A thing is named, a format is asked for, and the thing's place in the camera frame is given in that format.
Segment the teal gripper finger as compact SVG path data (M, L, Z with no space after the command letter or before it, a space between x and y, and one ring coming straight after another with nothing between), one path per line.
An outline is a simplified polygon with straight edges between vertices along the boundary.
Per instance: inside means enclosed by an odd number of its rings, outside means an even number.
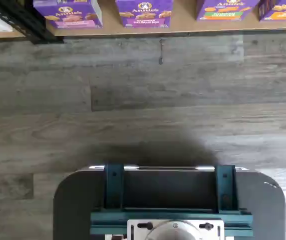
M107 164L104 168L104 175L104 208L112 210L121 209L124 193L124 165Z
M235 165L215 166L217 211L220 214L238 213Z

